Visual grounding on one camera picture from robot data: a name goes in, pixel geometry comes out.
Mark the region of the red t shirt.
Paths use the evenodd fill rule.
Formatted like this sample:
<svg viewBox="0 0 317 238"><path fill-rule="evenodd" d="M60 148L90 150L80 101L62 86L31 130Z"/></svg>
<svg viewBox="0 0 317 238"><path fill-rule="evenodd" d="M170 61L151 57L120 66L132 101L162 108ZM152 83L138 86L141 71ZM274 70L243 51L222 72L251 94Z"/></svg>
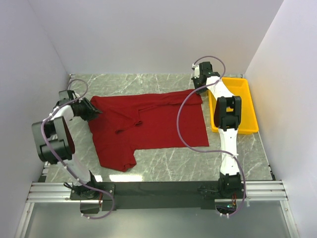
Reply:
<svg viewBox="0 0 317 238"><path fill-rule="evenodd" d="M135 150L208 146L203 101L191 92L93 96L102 111L89 122L100 165L126 172L137 164Z"/></svg>

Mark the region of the yellow plastic tray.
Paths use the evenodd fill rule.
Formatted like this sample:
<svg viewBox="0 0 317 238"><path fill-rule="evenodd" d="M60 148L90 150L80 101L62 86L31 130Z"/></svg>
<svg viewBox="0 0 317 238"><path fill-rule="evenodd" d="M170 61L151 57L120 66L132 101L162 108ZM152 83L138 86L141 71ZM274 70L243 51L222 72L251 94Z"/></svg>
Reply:
<svg viewBox="0 0 317 238"><path fill-rule="evenodd" d="M247 79L224 77L222 82L237 100L237 103L227 105L226 113L240 117L238 133L257 133L259 126Z"/></svg>

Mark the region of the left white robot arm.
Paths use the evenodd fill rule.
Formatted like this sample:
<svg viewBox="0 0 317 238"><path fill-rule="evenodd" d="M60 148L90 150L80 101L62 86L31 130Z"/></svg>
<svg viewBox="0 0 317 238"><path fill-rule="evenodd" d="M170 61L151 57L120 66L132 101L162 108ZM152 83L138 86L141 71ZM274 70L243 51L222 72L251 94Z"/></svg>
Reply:
<svg viewBox="0 0 317 238"><path fill-rule="evenodd" d="M85 97L77 95L73 90L64 90L59 92L59 101L52 113L46 119L32 124L40 160L61 167L72 180L72 185L64 183L64 186L84 200L99 199L103 195L95 176L76 158L68 123L74 117L91 121L101 113Z"/></svg>

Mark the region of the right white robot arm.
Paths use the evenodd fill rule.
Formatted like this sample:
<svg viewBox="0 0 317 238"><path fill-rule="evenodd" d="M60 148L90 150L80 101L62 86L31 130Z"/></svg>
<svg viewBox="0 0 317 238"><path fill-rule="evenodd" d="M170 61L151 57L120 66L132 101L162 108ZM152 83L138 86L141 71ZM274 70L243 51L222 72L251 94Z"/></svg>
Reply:
<svg viewBox="0 0 317 238"><path fill-rule="evenodd" d="M217 192L221 197L228 198L242 189L241 175L236 161L237 132L241 123L242 99L235 96L220 79L220 74L214 72L210 62L193 65L195 88L201 88L198 93L210 91L216 100L213 123L218 129L221 142L221 167Z"/></svg>

